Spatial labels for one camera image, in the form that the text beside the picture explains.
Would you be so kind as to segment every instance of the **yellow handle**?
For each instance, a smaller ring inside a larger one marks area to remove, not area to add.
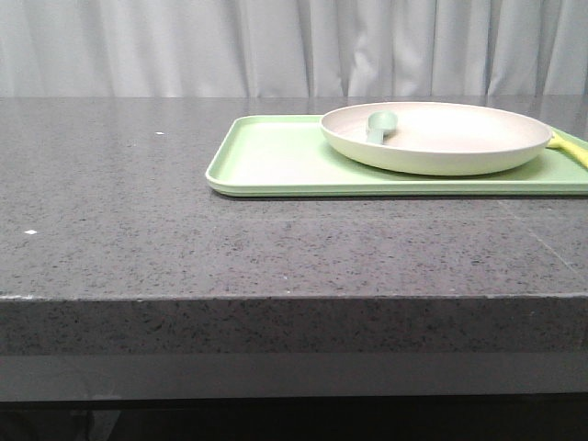
[[[588,150],[583,149],[574,142],[564,140],[558,133],[553,133],[553,138],[548,144],[549,148],[564,150],[567,154],[576,159],[584,167],[588,168]]]

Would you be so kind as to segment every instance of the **countertop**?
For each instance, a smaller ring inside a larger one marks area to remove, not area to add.
[[[208,186],[236,118],[386,100],[588,138],[587,96],[0,99],[0,401],[588,391],[588,198]]]

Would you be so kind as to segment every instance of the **beige plate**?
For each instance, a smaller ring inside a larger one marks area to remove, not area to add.
[[[366,141],[369,115],[391,110],[398,127],[384,145]],[[489,107],[390,102],[333,110],[322,133],[360,163],[418,175],[483,175],[524,164],[547,146],[551,128],[530,117]]]

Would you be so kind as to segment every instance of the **gray granite countertop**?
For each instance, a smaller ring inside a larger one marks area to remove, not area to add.
[[[0,99],[0,355],[586,351],[587,198],[208,187],[236,118],[386,99]],[[418,99],[588,137],[586,96]]]

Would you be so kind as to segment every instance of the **light green tray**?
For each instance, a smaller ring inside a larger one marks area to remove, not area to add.
[[[473,177],[407,175],[357,163],[324,139],[320,115],[244,117],[234,121],[206,172],[229,196],[586,195],[588,170],[546,149],[533,161]],[[558,130],[584,147],[588,142]]]

